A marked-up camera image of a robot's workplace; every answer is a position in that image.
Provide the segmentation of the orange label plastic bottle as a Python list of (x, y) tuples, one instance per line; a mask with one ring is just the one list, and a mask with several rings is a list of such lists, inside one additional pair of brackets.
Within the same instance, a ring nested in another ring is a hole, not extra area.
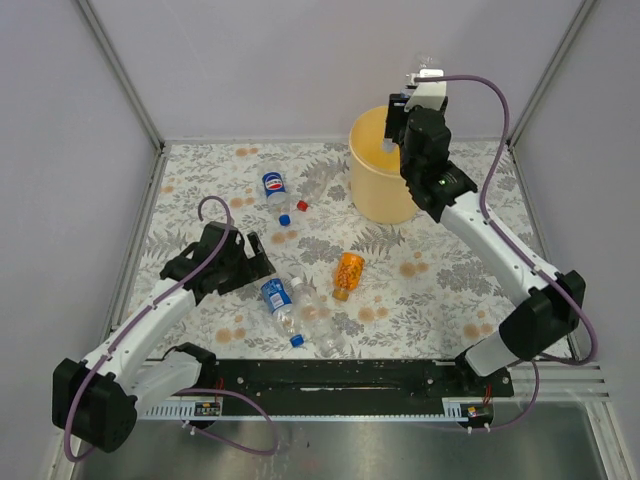
[(361, 256), (351, 252), (342, 254), (334, 275), (334, 299), (346, 301), (349, 298), (359, 284), (364, 266), (365, 260)]

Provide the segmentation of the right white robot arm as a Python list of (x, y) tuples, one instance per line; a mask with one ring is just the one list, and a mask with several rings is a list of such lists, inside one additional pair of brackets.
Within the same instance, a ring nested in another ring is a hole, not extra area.
[(535, 255), (491, 216), (477, 185), (449, 158), (444, 111), (443, 101), (429, 108), (394, 93), (384, 138), (399, 148), (400, 175), (417, 207), (476, 254), (514, 306), (495, 333), (456, 359), (457, 388), (475, 396), (492, 374), (534, 359), (576, 330), (586, 283), (578, 272), (563, 274)]

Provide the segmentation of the crushed blue label bottle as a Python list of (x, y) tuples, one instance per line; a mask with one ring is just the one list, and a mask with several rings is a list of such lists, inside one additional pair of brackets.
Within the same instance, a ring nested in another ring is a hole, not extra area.
[[(407, 81), (408, 81), (407, 75), (410, 74), (410, 73), (417, 73), (422, 68), (442, 69), (440, 67), (440, 62), (437, 59), (435, 59), (433, 56), (431, 56), (429, 54), (426, 54), (424, 52), (416, 53), (413, 56), (412, 60), (411, 60), (408, 72), (405, 74), (405, 79), (403, 81), (403, 86), (402, 86), (401, 90), (399, 92), (397, 92), (397, 93), (406, 94), (407, 93), (406, 85), (407, 85)], [(384, 141), (384, 136), (383, 136), (382, 148), (383, 148), (384, 151), (391, 152), (395, 148), (395, 146), (396, 146), (396, 144), (393, 144), (391, 142), (385, 142)]]

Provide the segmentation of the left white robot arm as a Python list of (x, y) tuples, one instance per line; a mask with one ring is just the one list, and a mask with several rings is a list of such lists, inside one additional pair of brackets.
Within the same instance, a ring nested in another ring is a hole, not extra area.
[(170, 349), (155, 366), (144, 363), (168, 331), (213, 293), (225, 295), (274, 274), (259, 236), (210, 222), (162, 269), (143, 304), (82, 360), (63, 360), (53, 372), (52, 422), (64, 441), (79, 438), (117, 450), (138, 418), (189, 389), (218, 386), (214, 353), (192, 343)]

